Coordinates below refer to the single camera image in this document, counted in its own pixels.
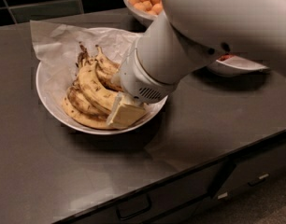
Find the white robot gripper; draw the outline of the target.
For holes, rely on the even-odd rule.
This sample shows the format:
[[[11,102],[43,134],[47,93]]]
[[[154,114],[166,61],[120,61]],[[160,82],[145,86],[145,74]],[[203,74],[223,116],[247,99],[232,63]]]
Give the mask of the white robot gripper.
[[[146,114],[143,103],[158,103],[177,87],[157,81],[145,71],[138,58],[137,43],[135,40],[126,51],[120,71],[111,78],[113,85],[122,86],[126,92],[118,93],[107,117],[107,125],[115,129],[132,126]]]

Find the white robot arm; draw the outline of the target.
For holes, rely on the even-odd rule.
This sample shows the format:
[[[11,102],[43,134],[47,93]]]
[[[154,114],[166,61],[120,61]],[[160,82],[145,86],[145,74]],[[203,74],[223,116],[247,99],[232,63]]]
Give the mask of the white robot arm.
[[[286,77],[286,0],[162,0],[163,11],[126,51],[114,77],[123,88],[107,125],[124,128],[141,104],[163,100],[194,70],[225,53]]]

